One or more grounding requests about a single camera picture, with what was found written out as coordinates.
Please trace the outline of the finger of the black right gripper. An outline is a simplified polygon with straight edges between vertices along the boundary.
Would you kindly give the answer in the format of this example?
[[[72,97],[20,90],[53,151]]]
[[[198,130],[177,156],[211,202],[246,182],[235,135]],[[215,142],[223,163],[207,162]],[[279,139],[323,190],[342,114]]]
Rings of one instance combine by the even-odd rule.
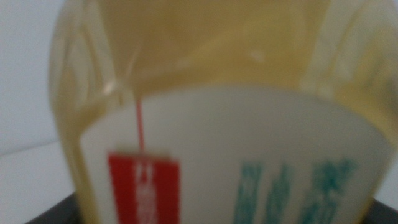
[[[397,224],[397,210],[373,200],[362,224]]]

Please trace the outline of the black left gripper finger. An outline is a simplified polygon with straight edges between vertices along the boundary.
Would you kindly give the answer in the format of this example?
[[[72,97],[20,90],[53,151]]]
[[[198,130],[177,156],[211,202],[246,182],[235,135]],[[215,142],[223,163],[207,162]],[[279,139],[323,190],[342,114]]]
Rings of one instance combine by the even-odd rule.
[[[65,199],[41,213],[25,224],[82,224],[76,193],[72,193]]]

